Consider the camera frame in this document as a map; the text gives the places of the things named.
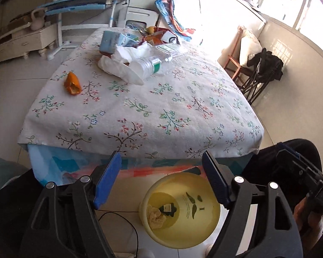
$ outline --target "white tablecloth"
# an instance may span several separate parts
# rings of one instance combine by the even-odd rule
[[[258,150],[264,129],[219,63],[187,43],[189,52],[174,60],[169,74],[151,76],[143,86],[128,84],[97,66],[103,30],[75,49],[42,88],[19,143],[166,159],[200,158],[205,150],[216,158]],[[63,86],[69,71],[80,80],[80,95]]]

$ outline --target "crumpled tissue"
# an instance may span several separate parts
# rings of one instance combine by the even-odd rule
[[[108,74],[123,79],[125,82],[144,85],[143,80],[124,63],[131,63],[135,59],[150,56],[152,48],[153,46],[149,43],[144,43],[138,48],[117,46],[111,58],[107,56],[101,57],[98,67]]]
[[[152,207],[151,205],[147,205],[146,215],[147,222],[151,229],[162,228],[164,222],[166,221],[166,216],[162,215],[158,208]]]

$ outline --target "bucket label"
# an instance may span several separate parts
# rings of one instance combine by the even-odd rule
[[[171,204],[164,205],[164,212],[171,212]]]
[[[186,196],[187,197],[185,197],[184,195],[182,196],[182,198],[185,201],[186,206],[187,206],[187,215],[186,216],[187,216],[187,218],[189,218],[189,216],[190,216],[190,205],[188,203],[188,201],[190,201],[192,203],[192,207],[191,207],[191,217],[193,219],[195,219],[195,214],[197,212],[197,206],[198,205],[199,205],[199,210],[205,210],[204,207],[201,207],[202,206],[202,202],[203,202],[202,197],[200,195],[197,195],[197,201],[198,201],[198,203],[196,205],[196,200],[192,196],[190,196],[188,194],[188,192],[186,192]]]

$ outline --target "white cushion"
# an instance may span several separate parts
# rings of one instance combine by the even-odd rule
[[[262,47],[258,39],[252,32],[245,29],[240,44],[240,65],[247,68],[248,60],[251,60],[257,53],[260,53],[261,51]]]

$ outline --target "screw head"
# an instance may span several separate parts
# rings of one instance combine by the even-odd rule
[[[90,181],[90,177],[88,175],[85,175],[85,176],[83,176],[83,177],[80,178],[80,181],[82,183],[89,182]]]
[[[45,185],[45,187],[47,188],[47,189],[51,189],[51,188],[53,188],[55,186],[55,183],[53,183],[52,181],[51,182],[48,182],[46,185]]]
[[[234,181],[237,182],[237,183],[243,183],[244,182],[244,179],[240,176],[236,176],[234,177]]]
[[[269,186],[271,187],[271,188],[273,188],[273,189],[278,189],[278,184],[277,183],[275,183],[275,182],[271,182],[270,184],[269,184]]]

